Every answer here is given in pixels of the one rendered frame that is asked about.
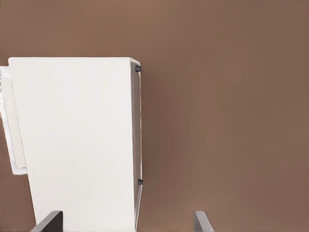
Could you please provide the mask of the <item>white oven body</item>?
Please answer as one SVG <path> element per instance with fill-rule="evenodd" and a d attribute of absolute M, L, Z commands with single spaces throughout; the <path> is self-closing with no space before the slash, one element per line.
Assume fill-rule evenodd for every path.
<path fill-rule="evenodd" d="M 132 58 L 9 58 L 34 215 L 65 232 L 135 232 L 141 65 Z"/>

